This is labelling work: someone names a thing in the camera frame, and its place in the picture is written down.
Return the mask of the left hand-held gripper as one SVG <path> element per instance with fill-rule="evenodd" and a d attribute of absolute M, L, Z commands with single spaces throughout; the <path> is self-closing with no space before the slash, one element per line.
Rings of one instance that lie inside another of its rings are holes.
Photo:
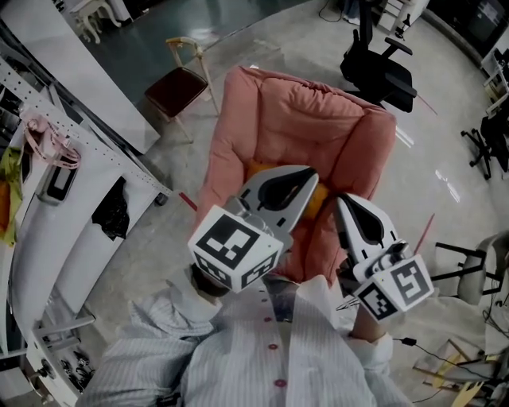
<path fill-rule="evenodd" d="M 239 197 L 200 209 L 188 241 L 195 264 L 239 293 L 275 269 L 317 187 L 317 171 L 283 165 L 254 174 Z"/>

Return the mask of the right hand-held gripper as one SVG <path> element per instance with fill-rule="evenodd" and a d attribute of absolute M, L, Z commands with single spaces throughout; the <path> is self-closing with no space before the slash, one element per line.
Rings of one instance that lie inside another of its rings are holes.
<path fill-rule="evenodd" d="M 347 253 L 347 273 L 340 280 L 374 320 L 403 314 L 433 293 L 422 256 L 412 255 L 408 242 L 397 240 L 383 210 L 349 193 L 335 201 L 337 232 Z"/>

